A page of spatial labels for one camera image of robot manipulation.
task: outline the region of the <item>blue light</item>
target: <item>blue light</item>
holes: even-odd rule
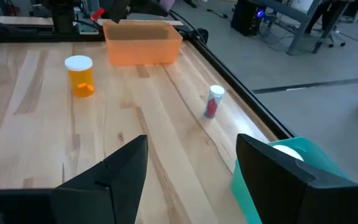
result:
[[[261,18],[262,16],[265,15],[265,11],[263,9],[260,9],[257,13],[256,13],[256,17]]]

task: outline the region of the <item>small bottle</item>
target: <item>small bottle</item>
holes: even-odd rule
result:
[[[209,88],[209,96],[204,115],[207,118],[214,118],[216,110],[224,94],[224,88],[219,85],[213,85]]]

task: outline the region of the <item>black equipment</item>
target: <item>black equipment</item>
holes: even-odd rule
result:
[[[358,223],[358,184],[245,134],[236,151],[263,224]]]
[[[0,223],[135,223],[148,151],[139,136],[55,189],[0,190]]]
[[[257,35],[266,6],[248,0],[238,0],[231,20],[231,27],[242,35]]]
[[[167,16],[174,2],[175,0],[113,0],[112,6],[105,10],[108,17],[118,23],[131,12]],[[52,26],[0,23],[0,42],[104,41],[103,29],[99,24],[76,19],[74,7],[81,7],[81,3],[82,0],[44,0],[43,5],[52,12]],[[83,24],[95,27],[95,32],[81,34],[80,25]]]

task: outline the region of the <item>desk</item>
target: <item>desk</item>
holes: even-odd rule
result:
[[[73,54],[94,60],[89,98],[71,94]],[[207,119],[212,84],[227,93]],[[230,188],[236,135],[277,139],[254,111],[189,41],[174,64],[133,67],[111,66],[102,42],[0,44],[0,189],[56,187],[147,134],[138,223],[245,223]]]

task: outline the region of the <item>concrete floor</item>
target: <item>concrete floor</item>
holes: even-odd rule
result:
[[[231,17],[234,3],[209,1],[211,9]],[[230,22],[193,9],[182,1],[173,7],[195,27],[209,31],[208,46],[250,89],[358,78],[358,41],[345,37],[345,47],[327,48],[318,54],[289,56],[255,37],[244,37]],[[358,24],[340,26],[358,39]],[[274,29],[277,36],[283,31]],[[290,39],[276,45],[285,50]],[[333,161],[358,182],[358,84],[260,94],[258,97],[294,133],[319,144]]]

